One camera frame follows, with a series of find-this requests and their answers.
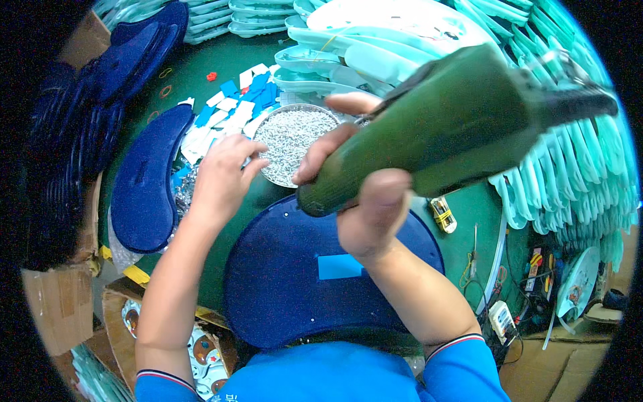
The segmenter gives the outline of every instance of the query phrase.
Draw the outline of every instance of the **electrical wire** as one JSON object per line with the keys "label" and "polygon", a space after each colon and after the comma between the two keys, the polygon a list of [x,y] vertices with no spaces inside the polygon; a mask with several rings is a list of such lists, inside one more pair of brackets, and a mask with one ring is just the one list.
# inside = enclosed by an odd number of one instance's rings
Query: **electrical wire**
{"label": "electrical wire", "polygon": [[513,364],[513,363],[516,363],[518,360],[520,360],[520,358],[522,357],[523,352],[525,351],[525,343],[522,340],[522,336],[520,336],[520,333],[518,333],[518,339],[520,340],[520,354],[518,355],[518,358],[516,358],[513,361],[505,361],[501,365],[497,365],[497,367],[502,367],[505,364]]}

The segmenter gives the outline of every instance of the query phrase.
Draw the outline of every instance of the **cardboard box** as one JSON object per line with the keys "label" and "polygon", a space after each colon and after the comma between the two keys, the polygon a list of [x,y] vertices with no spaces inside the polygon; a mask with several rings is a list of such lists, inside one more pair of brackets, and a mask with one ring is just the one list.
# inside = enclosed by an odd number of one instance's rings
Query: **cardboard box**
{"label": "cardboard box", "polygon": [[87,13],[60,51],[58,59],[77,71],[99,57],[110,45],[110,33],[94,11]]}
{"label": "cardboard box", "polygon": [[91,338],[91,273],[86,264],[57,266],[47,272],[23,270],[22,274],[33,319],[52,356]]}
{"label": "cardboard box", "polygon": [[[576,334],[554,328],[545,350],[546,332],[524,338],[520,359],[500,369],[503,389],[514,402],[575,401],[601,364],[614,328],[579,319]],[[520,349],[520,342],[513,342],[505,361],[516,360]]]}
{"label": "cardboard box", "polygon": [[[144,289],[141,286],[127,277],[110,283],[103,292],[103,319],[109,343],[120,374],[132,393],[134,393],[134,385],[136,384],[136,361],[134,359],[136,340],[123,323],[121,310],[127,299],[142,303],[143,292]],[[228,376],[232,375],[238,358],[232,333],[206,322],[197,323],[219,350]]]}

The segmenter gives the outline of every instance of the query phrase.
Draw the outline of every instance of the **rubber band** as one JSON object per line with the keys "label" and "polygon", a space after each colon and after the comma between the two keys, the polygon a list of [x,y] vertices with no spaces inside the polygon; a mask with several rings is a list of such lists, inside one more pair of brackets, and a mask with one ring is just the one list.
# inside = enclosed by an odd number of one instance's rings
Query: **rubber band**
{"label": "rubber band", "polygon": [[148,124],[149,124],[149,123],[154,119],[154,118],[152,117],[152,116],[154,116],[154,113],[156,113],[156,116],[158,116],[158,115],[159,115],[159,111],[158,111],[158,110],[155,110],[155,111],[151,112],[150,116],[147,118],[147,123],[148,123]]}
{"label": "rubber band", "polygon": [[166,96],[170,94],[170,92],[172,92],[172,86],[168,85],[167,87],[161,89],[161,92],[159,92],[159,96],[161,97],[161,99],[164,99]]}
{"label": "rubber band", "polygon": [[171,72],[172,72],[172,68],[168,67],[168,68],[164,69],[162,73],[159,74],[159,78],[165,78]]}

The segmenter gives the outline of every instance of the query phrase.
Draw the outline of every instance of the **blue oval plastic piece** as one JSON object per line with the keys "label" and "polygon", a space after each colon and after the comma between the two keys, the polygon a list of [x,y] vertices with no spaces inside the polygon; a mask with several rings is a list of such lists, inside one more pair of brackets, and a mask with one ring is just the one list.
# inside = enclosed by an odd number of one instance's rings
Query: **blue oval plastic piece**
{"label": "blue oval plastic piece", "polygon": [[170,169],[192,106],[177,105],[151,121],[134,141],[118,170],[112,193],[112,225],[128,250],[154,253],[167,245],[178,223]]}
{"label": "blue oval plastic piece", "polygon": [[161,25],[177,25],[179,35],[176,42],[183,42],[185,30],[188,27],[188,5],[182,1],[174,0],[169,3],[161,11],[154,14],[148,19],[138,21],[136,23],[119,23],[116,25],[109,37],[112,46],[119,46],[123,43],[130,41],[133,37],[139,34],[145,27],[152,22],[160,23]]}
{"label": "blue oval plastic piece", "polygon": [[[337,327],[407,332],[365,270],[360,274],[358,268],[359,276],[320,279],[318,257],[351,259],[340,246],[336,219],[335,214],[310,217],[289,196],[250,222],[228,256],[224,279],[224,314],[237,336],[274,349]],[[439,247],[413,212],[397,238],[444,274]]]}
{"label": "blue oval plastic piece", "polygon": [[151,23],[144,27],[131,40],[119,46],[110,46],[98,59],[97,82],[98,101],[106,103],[115,95],[125,89],[125,83],[133,77],[152,48],[154,39],[158,35],[158,23]]}

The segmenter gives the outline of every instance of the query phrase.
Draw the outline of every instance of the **green table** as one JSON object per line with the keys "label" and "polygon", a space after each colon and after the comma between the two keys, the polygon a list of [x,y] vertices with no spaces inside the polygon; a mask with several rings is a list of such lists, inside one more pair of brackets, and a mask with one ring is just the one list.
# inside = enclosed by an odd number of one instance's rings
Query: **green table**
{"label": "green table", "polygon": [[[285,40],[285,43],[279,44],[279,39]],[[287,40],[285,33],[251,39],[226,34],[198,46],[183,46],[164,63],[159,72],[166,68],[172,68],[172,71],[164,78],[154,77],[128,105],[127,119],[123,125],[114,161],[104,172],[99,210],[99,238],[102,244],[109,246],[107,209],[111,201],[114,177],[127,149],[147,125],[148,117],[154,111],[162,113],[188,97],[195,98],[194,111],[198,114],[206,100],[219,91],[220,84],[233,79],[238,85],[239,73],[261,62],[267,66],[274,64],[273,56],[277,51],[295,44],[292,40]],[[206,79],[210,72],[216,72],[218,75],[213,82]],[[167,96],[161,98],[160,93],[167,86],[172,88]],[[292,189],[276,186],[261,175],[254,180],[239,212],[221,232],[208,255],[199,288],[200,306],[217,312],[222,311],[223,271],[234,242],[259,212],[292,193]],[[414,201],[413,210],[420,215],[436,237],[444,259],[446,276],[456,286],[467,265],[467,253],[473,250],[473,227],[478,223],[479,260],[476,276],[485,286],[498,240],[502,209],[500,197],[491,185],[483,182],[454,192],[446,199],[458,221],[458,228],[452,234],[438,229],[432,215],[424,209],[423,199],[418,198]],[[512,249],[512,262],[516,264],[518,261],[524,261],[527,258],[527,231],[515,231],[511,239],[509,246]],[[136,265],[149,274],[159,258],[160,254],[146,255]],[[519,275],[518,267],[514,269],[516,275]],[[517,313],[522,299],[517,289],[510,285],[511,279],[508,277],[503,287],[502,298],[507,300],[511,311]],[[482,291],[478,286],[469,286],[466,296],[475,309]]]}

